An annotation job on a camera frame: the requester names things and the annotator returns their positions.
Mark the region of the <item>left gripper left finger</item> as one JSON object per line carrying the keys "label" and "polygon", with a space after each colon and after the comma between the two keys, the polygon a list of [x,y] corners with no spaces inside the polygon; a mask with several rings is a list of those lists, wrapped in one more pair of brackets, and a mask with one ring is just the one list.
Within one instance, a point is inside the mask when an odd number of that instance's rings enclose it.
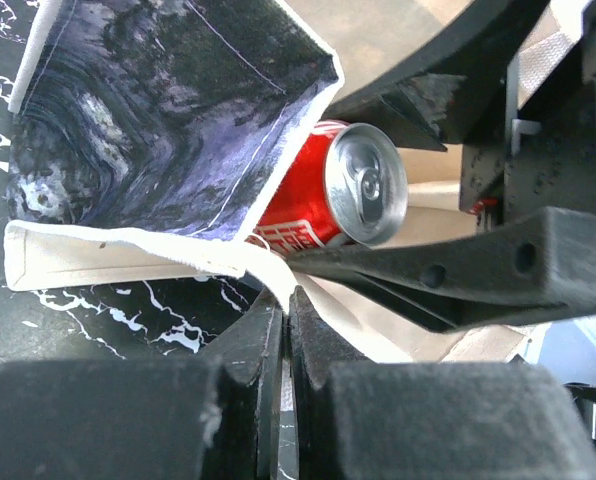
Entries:
{"label": "left gripper left finger", "polygon": [[283,312],[261,292],[198,354],[0,365],[0,479],[273,479]]}

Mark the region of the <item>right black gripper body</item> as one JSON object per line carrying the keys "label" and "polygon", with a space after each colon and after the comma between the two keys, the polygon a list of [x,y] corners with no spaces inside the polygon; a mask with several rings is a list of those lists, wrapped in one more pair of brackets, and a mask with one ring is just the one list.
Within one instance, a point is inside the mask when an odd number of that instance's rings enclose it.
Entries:
{"label": "right black gripper body", "polygon": [[483,228],[544,207],[596,216],[596,1],[555,1],[463,148],[459,207]]}

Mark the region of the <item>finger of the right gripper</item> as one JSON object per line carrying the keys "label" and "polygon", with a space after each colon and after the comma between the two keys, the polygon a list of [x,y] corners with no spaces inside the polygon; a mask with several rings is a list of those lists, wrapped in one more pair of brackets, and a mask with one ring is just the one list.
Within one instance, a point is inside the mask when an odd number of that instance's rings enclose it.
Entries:
{"label": "finger of the right gripper", "polygon": [[545,1],[480,0],[408,58],[330,105],[327,119],[367,123],[400,148],[461,144],[538,23]]}
{"label": "finger of the right gripper", "polygon": [[435,333],[596,314],[596,215],[568,209],[447,242],[305,250],[287,262]]}

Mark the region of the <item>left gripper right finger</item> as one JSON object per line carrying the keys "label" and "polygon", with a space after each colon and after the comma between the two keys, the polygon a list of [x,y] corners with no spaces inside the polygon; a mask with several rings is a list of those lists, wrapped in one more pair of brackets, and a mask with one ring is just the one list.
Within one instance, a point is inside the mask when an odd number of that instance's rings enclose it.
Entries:
{"label": "left gripper right finger", "polygon": [[376,363],[302,288],[287,326],[303,479],[596,479],[572,397],[542,367]]}

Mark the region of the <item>red cola can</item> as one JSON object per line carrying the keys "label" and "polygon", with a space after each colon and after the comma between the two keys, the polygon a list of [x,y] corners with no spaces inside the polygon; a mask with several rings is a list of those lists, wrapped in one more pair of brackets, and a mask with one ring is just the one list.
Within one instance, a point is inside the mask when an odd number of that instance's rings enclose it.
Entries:
{"label": "red cola can", "polygon": [[306,249],[382,245],[408,205],[404,163],[366,123],[318,122],[248,241],[286,257]]}

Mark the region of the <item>beige canvas tote bag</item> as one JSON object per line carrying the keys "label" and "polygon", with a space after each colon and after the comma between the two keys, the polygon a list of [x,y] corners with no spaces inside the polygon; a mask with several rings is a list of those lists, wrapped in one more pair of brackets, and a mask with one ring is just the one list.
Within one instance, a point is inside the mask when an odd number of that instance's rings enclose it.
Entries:
{"label": "beige canvas tote bag", "polygon": [[[282,1],[45,1],[13,115],[4,271],[14,291],[250,275],[287,306],[289,256],[248,241],[340,100],[335,51]],[[459,207],[465,141],[400,148],[408,205],[370,250],[490,232]]]}

